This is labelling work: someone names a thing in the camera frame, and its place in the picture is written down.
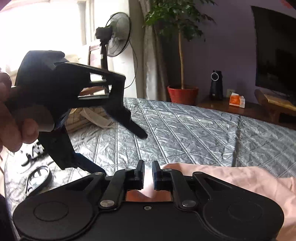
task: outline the metal screw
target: metal screw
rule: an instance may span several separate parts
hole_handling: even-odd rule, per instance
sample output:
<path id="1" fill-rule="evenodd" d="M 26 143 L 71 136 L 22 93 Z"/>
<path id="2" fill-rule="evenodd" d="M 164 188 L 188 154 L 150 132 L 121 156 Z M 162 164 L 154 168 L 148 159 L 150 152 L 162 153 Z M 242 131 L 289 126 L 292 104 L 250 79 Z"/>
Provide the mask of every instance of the metal screw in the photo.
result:
<path id="1" fill-rule="evenodd" d="M 194 207 L 196 205 L 196 202 L 193 200 L 185 200 L 182 202 L 183 207 Z"/>
<path id="2" fill-rule="evenodd" d="M 151 207 L 151 206 L 145 206 L 144 209 L 145 209 L 146 211 L 148 211 L 148 210 L 151 210 L 152 207 Z"/>
<path id="3" fill-rule="evenodd" d="M 100 202 L 100 205 L 102 207 L 112 207 L 114 204 L 115 204 L 115 202 L 112 200 L 103 200 Z"/>

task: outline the gray curtain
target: gray curtain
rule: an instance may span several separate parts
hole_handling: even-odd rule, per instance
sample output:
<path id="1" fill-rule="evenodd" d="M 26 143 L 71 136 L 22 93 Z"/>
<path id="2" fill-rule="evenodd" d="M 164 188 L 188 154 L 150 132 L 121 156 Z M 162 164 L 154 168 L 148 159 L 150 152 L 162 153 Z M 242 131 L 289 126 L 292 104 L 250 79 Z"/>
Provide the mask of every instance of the gray curtain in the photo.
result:
<path id="1" fill-rule="evenodd" d="M 150 11 L 150 0 L 139 0 L 143 16 Z M 163 60 L 159 36 L 153 26 L 145 27 L 144 34 L 144 97 L 151 100 L 167 101 L 168 78 Z"/>

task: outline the gray quilted bedspread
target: gray quilted bedspread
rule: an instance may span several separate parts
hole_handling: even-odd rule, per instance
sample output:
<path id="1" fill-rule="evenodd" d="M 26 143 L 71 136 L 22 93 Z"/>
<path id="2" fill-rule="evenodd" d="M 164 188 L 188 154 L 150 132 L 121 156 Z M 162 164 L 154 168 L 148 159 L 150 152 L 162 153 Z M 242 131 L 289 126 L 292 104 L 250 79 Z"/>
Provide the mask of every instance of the gray quilted bedspread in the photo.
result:
<path id="1" fill-rule="evenodd" d="M 139 159 L 146 169 L 157 160 L 213 166 L 259 166 L 276 177 L 296 176 L 296 131 L 230 113 L 145 99 L 124 99 L 132 119 L 148 133 L 141 140 L 115 123 L 110 129 L 94 125 L 70 135 L 76 152 L 103 167 L 108 175 L 135 168 Z M 46 157 L 28 170 L 20 168 L 17 154 L 5 168 L 6 197 L 12 213 L 24 196 L 28 173 L 49 164 L 53 180 L 47 189 L 74 181 L 88 173 L 61 170 Z"/>

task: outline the electric fan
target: electric fan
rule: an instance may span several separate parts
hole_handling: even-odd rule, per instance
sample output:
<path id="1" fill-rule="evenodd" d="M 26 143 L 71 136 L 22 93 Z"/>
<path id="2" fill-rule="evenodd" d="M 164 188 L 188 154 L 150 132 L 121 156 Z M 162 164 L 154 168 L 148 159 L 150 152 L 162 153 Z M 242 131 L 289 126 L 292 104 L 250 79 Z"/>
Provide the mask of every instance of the electric fan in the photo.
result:
<path id="1" fill-rule="evenodd" d="M 98 27 L 95 36 L 101 41 L 101 68 L 108 69 L 107 56 L 115 57 L 122 53 L 131 36 L 131 20 L 124 12 L 113 14 L 105 27 Z"/>

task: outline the green leaves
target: green leaves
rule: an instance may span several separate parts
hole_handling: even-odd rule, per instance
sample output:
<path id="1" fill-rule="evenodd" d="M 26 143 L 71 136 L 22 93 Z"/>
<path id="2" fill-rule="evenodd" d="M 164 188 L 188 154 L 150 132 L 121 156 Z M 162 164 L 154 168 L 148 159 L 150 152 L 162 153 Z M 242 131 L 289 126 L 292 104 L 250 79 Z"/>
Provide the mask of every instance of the green leaves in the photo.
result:
<path id="1" fill-rule="evenodd" d="M 215 4 L 213 0 L 199 0 L 202 4 Z M 181 31 L 188 41 L 201 37 L 203 32 L 198 23 L 213 21 L 210 16 L 202 14 L 193 0 L 153 0 L 151 11 L 145 17 L 145 25 L 161 22 L 159 33 L 168 37 Z"/>

